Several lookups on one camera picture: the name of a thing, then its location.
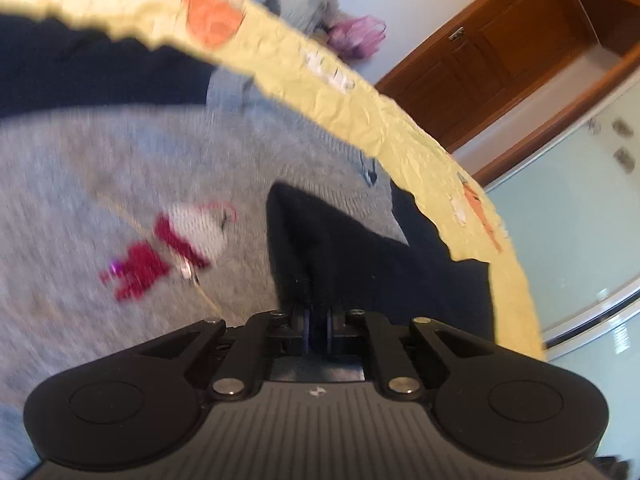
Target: round pad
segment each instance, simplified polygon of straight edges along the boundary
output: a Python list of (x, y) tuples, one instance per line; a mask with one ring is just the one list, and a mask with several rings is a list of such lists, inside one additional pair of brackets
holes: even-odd
[(176, 446), (199, 415), (196, 393), (174, 363), (130, 355), (49, 378), (27, 398), (24, 425), (41, 458), (113, 470)]
[(513, 422), (544, 422), (560, 413), (562, 396), (544, 383), (509, 381), (491, 390), (489, 405)]
[(586, 379), (503, 353), (458, 360), (436, 394), (434, 415), (461, 447), (518, 467), (590, 458), (609, 418)]
[(132, 384), (107, 381), (80, 388), (71, 397), (71, 412), (85, 422), (116, 424), (136, 415), (145, 399)]

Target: red knitted figure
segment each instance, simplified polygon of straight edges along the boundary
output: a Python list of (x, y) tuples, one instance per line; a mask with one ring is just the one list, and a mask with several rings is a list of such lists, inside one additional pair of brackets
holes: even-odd
[(148, 242), (137, 242), (127, 248), (127, 259), (112, 262), (108, 272), (100, 273), (100, 279), (103, 283), (112, 277), (120, 280), (115, 292), (116, 300), (132, 297), (138, 300), (158, 278), (170, 271), (171, 267), (162, 261)]

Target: silver bolt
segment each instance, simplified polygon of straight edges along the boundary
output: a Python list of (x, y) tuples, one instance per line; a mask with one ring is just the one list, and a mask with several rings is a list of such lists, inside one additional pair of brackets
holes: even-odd
[(220, 395), (237, 395), (244, 390), (244, 383), (240, 379), (226, 377), (213, 383), (213, 390)]
[(420, 389), (420, 383), (411, 377), (396, 377), (389, 381), (389, 389), (397, 394), (412, 394)]

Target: door handle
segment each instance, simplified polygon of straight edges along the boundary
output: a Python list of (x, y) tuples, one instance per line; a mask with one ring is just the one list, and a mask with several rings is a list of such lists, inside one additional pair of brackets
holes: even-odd
[(460, 27), (458, 30), (456, 30), (453, 34), (449, 36), (449, 40), (456, 41), (464, 33), (465, 33), (465, 27)]

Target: gray sweater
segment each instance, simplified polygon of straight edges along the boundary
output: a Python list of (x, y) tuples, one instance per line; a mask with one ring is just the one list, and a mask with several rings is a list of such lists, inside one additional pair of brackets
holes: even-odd
[(264, 208), (275, 180), (404, 240), (388, 176), (359, 150), (222, 69), (208, 101), (59, 110), (0, 123), (0, 480), (36, 463), (21, 411), (38, 383), (212, 316), (175, 271), (139, 301), (114, 300), (98, 274), (144, 239), (135, 224), (151, 231), (177, 203), (232, 204), (238, 221), (225, 225), (222, 253), (200, 274), (229, 325), (277, 307)]

